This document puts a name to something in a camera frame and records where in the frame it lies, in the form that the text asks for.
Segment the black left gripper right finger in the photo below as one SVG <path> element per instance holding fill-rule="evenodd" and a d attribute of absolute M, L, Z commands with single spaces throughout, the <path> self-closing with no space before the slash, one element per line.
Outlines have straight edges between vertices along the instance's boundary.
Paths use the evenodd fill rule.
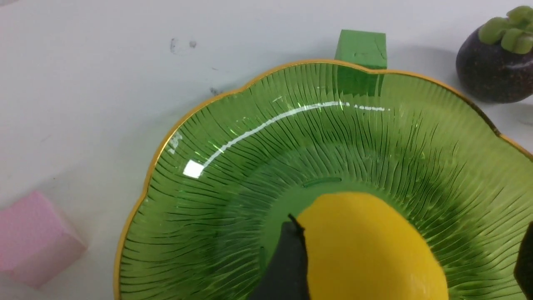
<path fill-rule="evenodd" d="M 518 249 L 514 277 L 527 300 L 533 299 L 533 222 L 531 222 Z"/>

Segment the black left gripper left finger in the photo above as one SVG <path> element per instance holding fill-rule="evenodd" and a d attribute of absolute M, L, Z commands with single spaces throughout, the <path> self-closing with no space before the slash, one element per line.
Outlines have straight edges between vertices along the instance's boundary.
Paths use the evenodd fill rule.
<path fill-rule="evenodd" d="M 309 300 L 308 252 L 304 227 L 297 219 L 281 226 L 277 247 L 258 285 L 249 294 L 250 300 Z"/>

